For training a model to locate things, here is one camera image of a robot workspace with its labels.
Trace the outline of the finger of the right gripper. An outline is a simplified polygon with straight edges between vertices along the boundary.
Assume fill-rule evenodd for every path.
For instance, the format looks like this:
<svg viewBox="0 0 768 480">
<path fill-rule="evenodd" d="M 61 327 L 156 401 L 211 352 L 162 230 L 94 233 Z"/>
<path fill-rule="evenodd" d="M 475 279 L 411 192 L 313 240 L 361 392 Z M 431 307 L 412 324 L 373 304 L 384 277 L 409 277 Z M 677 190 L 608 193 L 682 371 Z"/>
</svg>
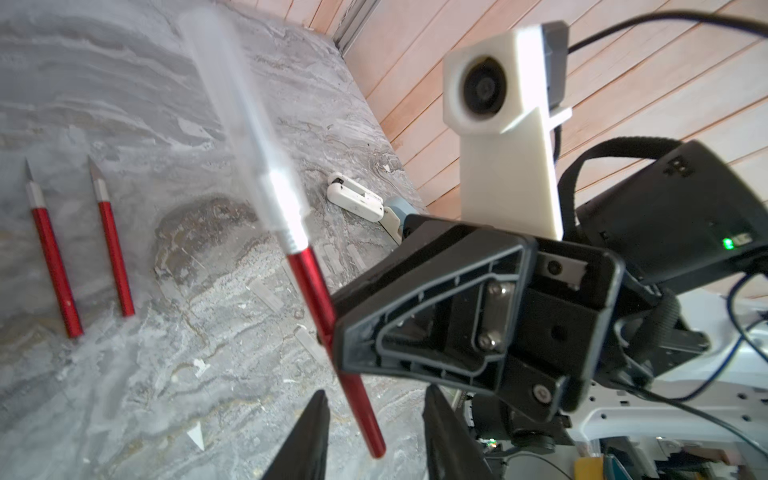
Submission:
<svg viewBox="0 0 768 480">
<path fill-rule="evenodd" d="M 344 373 L 498 390 L 535 237 L 411 214 L 402 242 L 332 296 L 332 355 Z"/>
</svg>

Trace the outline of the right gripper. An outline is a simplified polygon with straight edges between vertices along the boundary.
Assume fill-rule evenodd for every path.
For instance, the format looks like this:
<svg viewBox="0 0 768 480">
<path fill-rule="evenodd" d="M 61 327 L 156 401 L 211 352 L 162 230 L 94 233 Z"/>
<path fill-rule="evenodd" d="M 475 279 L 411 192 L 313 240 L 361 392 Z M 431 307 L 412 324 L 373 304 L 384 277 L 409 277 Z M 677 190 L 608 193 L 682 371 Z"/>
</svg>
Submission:
<svg viewBox="0 0 768 480">
<path fill-rule="evenodd" d="M 558 192 L 565 236 L 539 249 L 586 271 L 576 287 L 533 277 L 497 391 L 534 420 L 575 410 L 591 382 L 645 394 L 680 295 L 767 270 L 765 207 L 697 141 L 602 142 Z"/>
</svg>

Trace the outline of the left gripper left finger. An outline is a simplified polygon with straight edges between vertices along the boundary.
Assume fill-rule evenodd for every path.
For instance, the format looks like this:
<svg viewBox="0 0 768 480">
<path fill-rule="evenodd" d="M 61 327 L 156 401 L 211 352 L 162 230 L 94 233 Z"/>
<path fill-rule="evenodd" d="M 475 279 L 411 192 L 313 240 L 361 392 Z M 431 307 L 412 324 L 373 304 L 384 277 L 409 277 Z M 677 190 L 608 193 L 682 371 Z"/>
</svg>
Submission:
<svg viewBox="0 0 768 480">
<path fill-rule="evenodd" d="M 330 409 L 317 390 L 262 476 L 263 480 L 323 480 L 326 475 Z"/>
</svg>

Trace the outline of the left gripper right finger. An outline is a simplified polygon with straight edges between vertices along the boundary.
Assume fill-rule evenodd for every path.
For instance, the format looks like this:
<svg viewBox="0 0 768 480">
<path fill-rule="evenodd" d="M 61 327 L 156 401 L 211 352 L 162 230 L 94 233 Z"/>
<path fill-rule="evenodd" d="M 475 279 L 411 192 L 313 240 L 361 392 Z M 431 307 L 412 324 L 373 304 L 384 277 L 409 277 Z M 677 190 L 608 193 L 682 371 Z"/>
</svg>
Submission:
<svg viewBox="0 0 768 480">
<path fill-rule="evenodd" d="M 425 391 L 422 418 L 430 480 L 494 478 L 478 444 L 437 385 L 429 385 Z"/>
</svg>

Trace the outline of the red carving knife steep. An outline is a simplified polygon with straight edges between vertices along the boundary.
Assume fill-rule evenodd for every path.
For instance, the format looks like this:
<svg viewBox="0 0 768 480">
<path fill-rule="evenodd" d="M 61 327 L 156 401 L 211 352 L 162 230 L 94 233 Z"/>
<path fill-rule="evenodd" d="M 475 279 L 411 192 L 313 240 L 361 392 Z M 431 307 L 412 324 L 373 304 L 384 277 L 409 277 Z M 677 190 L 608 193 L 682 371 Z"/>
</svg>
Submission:
<svg viewBox="0 0 768 480">
<path fill-rule="evenodd" d="M 58 307 L 69 338 L 84 334 L 41 187 L 25 160 L 26 194 Z"/>
</svg>

